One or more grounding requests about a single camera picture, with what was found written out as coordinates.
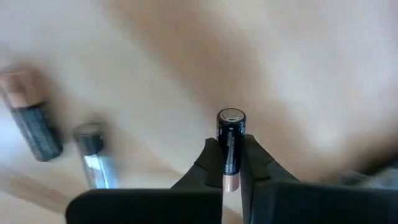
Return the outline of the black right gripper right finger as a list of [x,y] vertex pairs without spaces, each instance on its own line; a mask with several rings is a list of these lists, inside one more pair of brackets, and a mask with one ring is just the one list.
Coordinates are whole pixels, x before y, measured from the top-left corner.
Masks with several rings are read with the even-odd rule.
[[338,184],[304,182],[247,134],[241,196],[245,223],[397,223],[397,167]]

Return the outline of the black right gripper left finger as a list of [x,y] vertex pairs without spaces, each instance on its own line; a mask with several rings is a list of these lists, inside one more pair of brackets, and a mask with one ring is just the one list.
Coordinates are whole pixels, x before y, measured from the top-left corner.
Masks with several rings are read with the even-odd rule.
[[208,138],[188,172],[169,189],[96,189],[67,206],[67,223],[221,223],[223,156]]

